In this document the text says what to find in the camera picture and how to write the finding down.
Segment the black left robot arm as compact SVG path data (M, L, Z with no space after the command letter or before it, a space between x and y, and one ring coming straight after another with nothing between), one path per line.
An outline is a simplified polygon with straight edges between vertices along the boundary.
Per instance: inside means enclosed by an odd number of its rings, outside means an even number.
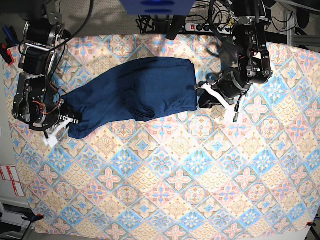
M198 106L211 109L214 106L225 108L225 120L237 122L245 96L253 84L263 85L272 77L270 53L267 49L265 23L266 9L261 0L224 1L231 19L235 20L231 37L225 38L214 24L215 1L208 7L207 27L223 43L233 57L237 57L237 67L222 71L212 82L195 85L202 90Z

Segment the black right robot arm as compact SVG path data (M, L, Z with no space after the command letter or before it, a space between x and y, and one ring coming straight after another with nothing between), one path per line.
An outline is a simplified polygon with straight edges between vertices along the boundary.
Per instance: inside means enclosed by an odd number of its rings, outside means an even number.
M44 144L53 148L58 144L57 134L81 120L81 114L64 101L52 82L63 56L58 45L71 35L65 30L54 0L33 1L22 16L26 20L18 48L21 52L18 67L22 72L12 116L30 130L43 132Z

